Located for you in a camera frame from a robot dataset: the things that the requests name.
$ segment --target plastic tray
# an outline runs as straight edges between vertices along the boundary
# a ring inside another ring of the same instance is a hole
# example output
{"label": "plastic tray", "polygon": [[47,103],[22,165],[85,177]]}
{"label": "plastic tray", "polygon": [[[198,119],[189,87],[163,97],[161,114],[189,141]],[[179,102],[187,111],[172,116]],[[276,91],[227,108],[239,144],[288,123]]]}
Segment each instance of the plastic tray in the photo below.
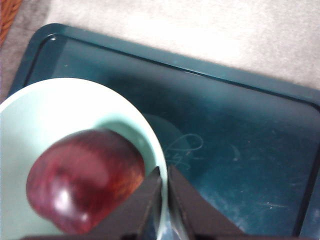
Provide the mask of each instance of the plastic tray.
{"label": "plastic tray", "polygon": [[131,101],[167,163],[246,233],[320,238],[319,91],[50,24],[32,37],[10,94],[60,77]]}

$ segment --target apple skin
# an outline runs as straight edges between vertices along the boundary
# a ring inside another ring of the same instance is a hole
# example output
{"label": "apple skin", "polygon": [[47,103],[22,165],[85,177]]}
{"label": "apple skin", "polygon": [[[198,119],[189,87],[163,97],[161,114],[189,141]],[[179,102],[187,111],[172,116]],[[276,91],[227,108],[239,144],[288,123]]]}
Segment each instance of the apple skin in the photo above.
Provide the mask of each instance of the apple skin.
{"label": "apple skin", "polygon": [[144,176],[144,160],[131,142],[108,129],[88,129],[57,141],[35,161],[26,195],[60,230],[84,234],[125,201]]}

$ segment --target apple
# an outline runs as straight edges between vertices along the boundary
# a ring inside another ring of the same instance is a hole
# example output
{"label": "apple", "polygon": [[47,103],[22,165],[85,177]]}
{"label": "apple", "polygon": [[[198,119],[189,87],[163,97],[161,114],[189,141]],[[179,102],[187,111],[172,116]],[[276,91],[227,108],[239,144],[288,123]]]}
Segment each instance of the apple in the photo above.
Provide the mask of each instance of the apple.
{"label": "apple", "polygon": [[70,134],[33,164],[26,183],[31,207],[68,234],[84,234],[125,201],[145,176],[135,146],[108,129]]}

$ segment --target scratch on tray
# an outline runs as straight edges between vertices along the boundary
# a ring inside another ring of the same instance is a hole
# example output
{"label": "scratch on tray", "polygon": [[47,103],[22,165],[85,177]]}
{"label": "scratch on tray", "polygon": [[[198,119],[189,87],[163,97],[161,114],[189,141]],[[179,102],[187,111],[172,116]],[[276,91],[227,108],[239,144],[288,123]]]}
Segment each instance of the scratch on tray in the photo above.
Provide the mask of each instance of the scratch on tray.
{"label": "scratch on tray", "polygon": [[288,208],[288,206],[286,206],[286,205],[276,204],[276,203],[272,203],[269,201],[259,202],[258,205],[268,206],[270,208],[273,208],[273,207],[275,207],[275,208]]}

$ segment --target white signature on tray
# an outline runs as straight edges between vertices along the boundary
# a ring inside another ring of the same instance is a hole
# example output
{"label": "white signature on tray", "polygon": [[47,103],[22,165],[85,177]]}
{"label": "white signature on tray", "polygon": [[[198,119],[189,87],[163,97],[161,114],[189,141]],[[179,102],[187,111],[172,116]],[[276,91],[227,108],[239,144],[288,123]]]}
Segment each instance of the white signature on tray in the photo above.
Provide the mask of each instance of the white signature on tray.
{"label": "white signature on tray", "polygon": [[[188,142],[192,141],[193,146],[188,146]],[[200,160],[203,157],[195,157],[191,153],[201,149],[204,146],[204,140],[195,133],[188,133],[178,137],[164,149],[164,157],[167,163],[175,166],[184,167],[186,170],[191,168],[187,160]]]}

